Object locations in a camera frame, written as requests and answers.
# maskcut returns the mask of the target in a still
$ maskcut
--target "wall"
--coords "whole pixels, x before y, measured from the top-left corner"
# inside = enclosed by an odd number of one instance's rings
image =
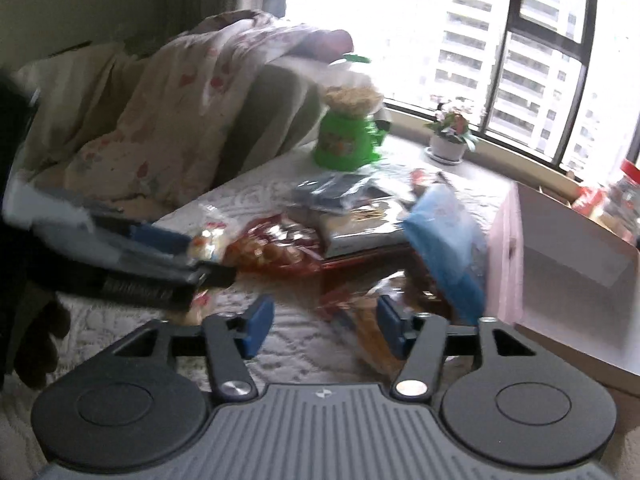
[[[166,0],[0,0],[0,64],[16,68],[83,41],[164,37]]]

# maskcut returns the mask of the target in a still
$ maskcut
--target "flower pot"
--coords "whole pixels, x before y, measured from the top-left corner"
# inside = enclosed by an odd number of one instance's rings
[[[459,162],[465,154],[466,142],[458,144],[433,134],[431,136],[429,147],[431,154],[437,158],[443,158],[450,162]]]

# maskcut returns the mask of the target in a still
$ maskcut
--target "metal bolt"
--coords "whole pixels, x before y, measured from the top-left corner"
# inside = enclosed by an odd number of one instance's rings
[[[251,386],[244,381],[227,381],[220,385],[220,391],[232,397],[242,397],[251,392]]]
[[[406,381],[400,381],[396,384],[396,392],[405,397],[417,397],[427,392],[428,387],[422,381],[416,381],[415,379],[408,379]]]

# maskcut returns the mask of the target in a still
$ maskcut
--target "blue plastic bag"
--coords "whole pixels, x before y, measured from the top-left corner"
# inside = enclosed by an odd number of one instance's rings
[[[486,239],[447,184],[434,184],[402,222],[438,290],[466,322],[484,312]]]

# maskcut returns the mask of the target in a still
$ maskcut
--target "pink box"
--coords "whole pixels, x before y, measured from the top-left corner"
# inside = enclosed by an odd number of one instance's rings
[[[523,184],[508,193],[488,243],[487,315],[640,397],[638,250]]]

